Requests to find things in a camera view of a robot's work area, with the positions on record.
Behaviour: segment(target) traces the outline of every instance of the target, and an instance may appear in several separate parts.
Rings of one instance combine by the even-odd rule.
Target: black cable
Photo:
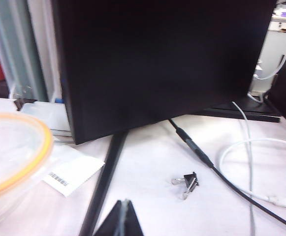
[[[200,149],[198,145],[196,145],[193,140],[187,135],[187,133],[180,127],[173,120],[169,120],[170,123],[175,127],[177,134],[180,138],[187,143],[187,145],[191,148],[191,150],[203,161],[209,168],[211,168],[230,188],[232,188],[236,193],[238,193],[241,197],[246,199],[248,202],[259,208],[260,210],[264,211],[268,215],[274,217],[278,221],[282,222],[286,225],[286,220],[279,217],[277,214],[271,212],[269,209],[265,208],[261,204],[257,203],[255,200],[244,194],[240,189],[238,189],[235,185],[233,185],[211,162],[209,157]]]
[[[172,124],[172,126],[173,126],[175,129],[178,128],[177,124],[176,124],[175,122],[173,122],[172,119],[169,119],[168,121]]]

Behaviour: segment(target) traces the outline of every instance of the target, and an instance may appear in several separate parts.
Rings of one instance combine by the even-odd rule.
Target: monitor stand
[[[94,233],[95,225],[99,218],[114,171],[117,167],[127,133],[128,131],[123,131],[112,136],[109,150],[104,161],[105,165],[101,168],[94,194],[89,203],[79,236],[90,236]]]
[[[281,114],[267,101],[267,99],[264,99],[264,102],[262,104],[259,104],[255,101],[252,101],[246,96],[241,99],[238,99],[235,102],[245,112],[247,119],[249,120],[259,120],[276,123],[279,123],[281,120]],[[204,109],[199,112],[194,112],[192,114],[211,117],[243,119],[241,113],[231,102]]]

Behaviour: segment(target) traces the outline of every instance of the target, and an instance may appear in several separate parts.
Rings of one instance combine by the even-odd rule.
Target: white paper
[[[62,150],[55,154],[61,154],[61,158],[68,161],[55,166],[44,181],[67,197],[100,170],[104,162],[66,145],[59,148]]]

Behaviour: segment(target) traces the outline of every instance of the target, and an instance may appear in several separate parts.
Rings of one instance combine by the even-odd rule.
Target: black monitor
[[[275,0],[53,0],[77,144],[245,96]]]

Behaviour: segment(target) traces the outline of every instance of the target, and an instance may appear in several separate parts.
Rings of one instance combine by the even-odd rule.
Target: plastic container lid
[[[0,196],[32,176],[53,146],[49,128],[38,119],[0,113]]]

